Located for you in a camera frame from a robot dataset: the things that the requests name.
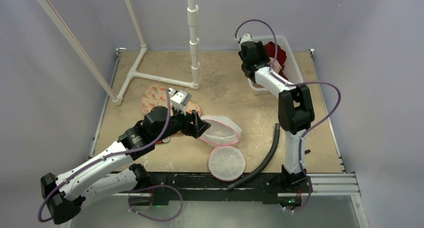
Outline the white mesh laundry bag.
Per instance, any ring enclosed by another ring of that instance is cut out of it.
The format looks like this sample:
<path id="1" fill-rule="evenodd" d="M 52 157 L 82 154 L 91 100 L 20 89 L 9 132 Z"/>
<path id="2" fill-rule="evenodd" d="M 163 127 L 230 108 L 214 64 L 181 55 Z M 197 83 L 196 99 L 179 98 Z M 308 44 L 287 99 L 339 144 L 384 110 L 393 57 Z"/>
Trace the white mesh laundry bag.
<path id="1" fill-rule="evenodd" d="M 242 152 L 235 147 L 241 139 L 241 127 L 226 116 L 203 115 L 201 119 L 211 124 L 200 137 L 213 146 L 207 162 L 209 172 L 218 180 L 235 181 L 246 168 Z"/>

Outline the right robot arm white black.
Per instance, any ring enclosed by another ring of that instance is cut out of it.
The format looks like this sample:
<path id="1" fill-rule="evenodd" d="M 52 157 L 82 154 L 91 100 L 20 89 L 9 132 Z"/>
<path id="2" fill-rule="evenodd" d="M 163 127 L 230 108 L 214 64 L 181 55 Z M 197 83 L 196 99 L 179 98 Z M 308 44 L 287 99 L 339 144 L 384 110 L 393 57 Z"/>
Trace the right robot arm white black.
<path id="1" fill-rule="evenodd" d="M 278 100 L 278 122 L 285 131 L 286 148 L 280 184 L 284 190 L 292 192 L 306 179 L 304 133 L 315 119 L 310 90 L 306 85 L 294 86 L 275 73 L 260 41 L 247 40 L 239 45 L 238 54 L 245 76 Z"/>

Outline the floral mesh laundry bag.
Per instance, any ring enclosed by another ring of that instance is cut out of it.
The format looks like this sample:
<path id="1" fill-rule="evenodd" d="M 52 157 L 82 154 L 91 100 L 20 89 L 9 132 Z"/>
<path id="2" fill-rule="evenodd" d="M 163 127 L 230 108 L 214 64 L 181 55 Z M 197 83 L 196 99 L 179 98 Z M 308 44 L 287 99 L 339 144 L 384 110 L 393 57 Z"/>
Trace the floral mesh laundry bag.
<path id="1" fill-rule="evenodd" d="M 167 88 L 160 84 L 151 84 L 142 94 L 139 101 L 139 106 L 142 114 L 150 113 L 156 106 L 167 107 L 166 92 Z M 199 115 L 202 114 L 201 108 L 198 104 L 194 103 L 190 98 L 186 111 L 192 113 L 192 110 L 197 111 Z"/>

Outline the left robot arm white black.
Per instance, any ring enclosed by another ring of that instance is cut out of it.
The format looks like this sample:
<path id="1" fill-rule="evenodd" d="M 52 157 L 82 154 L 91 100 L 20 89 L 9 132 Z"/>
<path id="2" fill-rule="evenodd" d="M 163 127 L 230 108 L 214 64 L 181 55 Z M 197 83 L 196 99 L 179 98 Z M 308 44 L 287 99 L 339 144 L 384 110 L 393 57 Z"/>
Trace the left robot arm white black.
<path id="1" fill-rule="evenodd" d="M 105 188 L 111 188 L 113 192 L 146 191 L 149 179 L 140 172 L 129 170 L 111 179 L 106 176 L 154 150 L 159 140 L 178 132 L 197 139 L 210 127 L 211 124 L 202 120 L 195 110 L 183 112 L 175 108 L 154 107 L 92 159 L 60 175 L 47 173 L 42 176 L 43 203 L 38 211 L 38 221 L 63 224 L 73 219 L 84 204 L 99 196 Z"/>

